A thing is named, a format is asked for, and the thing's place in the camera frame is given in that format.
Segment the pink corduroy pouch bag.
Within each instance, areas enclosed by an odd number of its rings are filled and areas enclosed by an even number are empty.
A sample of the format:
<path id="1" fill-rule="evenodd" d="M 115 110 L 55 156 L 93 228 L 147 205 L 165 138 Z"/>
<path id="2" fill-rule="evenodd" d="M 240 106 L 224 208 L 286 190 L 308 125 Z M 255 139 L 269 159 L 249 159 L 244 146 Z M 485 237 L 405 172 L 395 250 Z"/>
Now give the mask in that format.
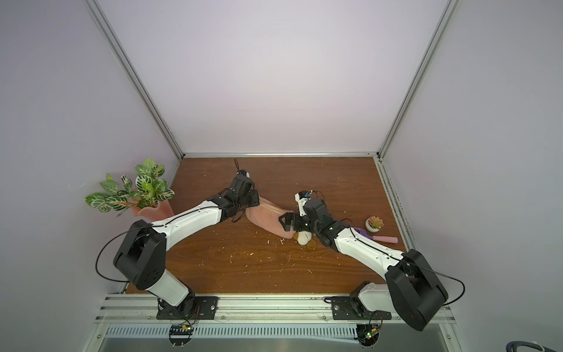
<path id="1" fill-rule="evenodd" d="M 281 238 L 291 239 L 296 233 L 293 228 L 286 231 L 279 221 L 280 216 L 288 213 L 288 210 L 280 208 L 269 200 L 259 197 L 259 205 L 245 210 L 246 218 L 256 226 Z"/>

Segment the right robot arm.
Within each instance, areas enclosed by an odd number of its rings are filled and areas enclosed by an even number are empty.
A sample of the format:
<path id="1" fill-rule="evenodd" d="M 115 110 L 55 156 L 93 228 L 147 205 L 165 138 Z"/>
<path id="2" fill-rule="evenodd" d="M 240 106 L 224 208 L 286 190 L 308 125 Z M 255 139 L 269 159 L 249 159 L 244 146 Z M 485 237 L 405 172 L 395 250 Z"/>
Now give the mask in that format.
<path id="1" fill-rule="evenodd" d="M 322 245 L 353 258 L 383 278 L 395 312 L 422 331 L 444 307 L 466 295 L 463 280 L 432 269 L 416 249 L 401 252 L 369 240 L 344 219 L 334 218 L 321 198 L 299 200 L 297 212 L 278 217 L 285 232 L 308 232 Z"/>

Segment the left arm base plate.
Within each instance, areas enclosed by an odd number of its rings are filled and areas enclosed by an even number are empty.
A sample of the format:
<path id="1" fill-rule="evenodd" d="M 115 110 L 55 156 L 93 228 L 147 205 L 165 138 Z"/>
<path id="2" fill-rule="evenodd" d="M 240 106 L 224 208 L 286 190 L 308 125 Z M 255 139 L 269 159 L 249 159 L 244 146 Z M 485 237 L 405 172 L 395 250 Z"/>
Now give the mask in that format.
<path id="1" fill-rule="evenodd" d="M 218 308 L 218 296 L 190 296 L 174 307 L 158 298 L 157 320 L 204 320 L 215 318 Z"/>

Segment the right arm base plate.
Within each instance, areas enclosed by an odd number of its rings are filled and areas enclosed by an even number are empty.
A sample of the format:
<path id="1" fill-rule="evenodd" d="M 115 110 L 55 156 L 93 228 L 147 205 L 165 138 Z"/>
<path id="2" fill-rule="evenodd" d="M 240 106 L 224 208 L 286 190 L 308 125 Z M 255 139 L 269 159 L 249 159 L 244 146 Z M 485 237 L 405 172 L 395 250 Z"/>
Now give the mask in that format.
<path id="1" fill-rule="evenodd" d="M 358 299 L 350 296 L 329 296 L 323 301 L 331 306 L 332 318 L 335 321 L 390 321 L 391 312 L 368 310 Z"/>

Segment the white brown plush decoration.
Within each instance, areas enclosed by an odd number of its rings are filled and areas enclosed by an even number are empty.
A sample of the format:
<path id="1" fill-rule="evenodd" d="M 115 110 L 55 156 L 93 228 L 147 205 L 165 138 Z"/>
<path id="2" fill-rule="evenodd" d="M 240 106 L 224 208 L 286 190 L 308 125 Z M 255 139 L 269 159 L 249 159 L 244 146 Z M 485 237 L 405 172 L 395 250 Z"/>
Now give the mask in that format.
<path id="1" fill-rule="evenodd" d="M 300 246 L 304 246 L 307 249 L 314 250 L 316 248 L 316 242 L 313 239 L 312 233 L 303 231 L 303 232 L 296 232 L 293 235 L 293 238 L 298 242 Z"/>

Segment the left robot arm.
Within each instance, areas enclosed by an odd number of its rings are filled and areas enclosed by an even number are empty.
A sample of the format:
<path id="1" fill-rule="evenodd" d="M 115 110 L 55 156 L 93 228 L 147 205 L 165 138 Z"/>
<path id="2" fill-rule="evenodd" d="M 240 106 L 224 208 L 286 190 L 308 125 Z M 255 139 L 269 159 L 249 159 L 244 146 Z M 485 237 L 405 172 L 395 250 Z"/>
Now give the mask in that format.
<path id="1" fill-rule="evenodd" d="M 133 223 L 121 234 L 114 267 L 132 286 L 156 296 L 158 308 L 167 318 L 189 318 L 195 294 L 167 270 L 167 252 L 200 230 L 259 204 L 255 182 L 247 171 L 240 170 L 229 187 L 192 209 L 153 223 Z"/>

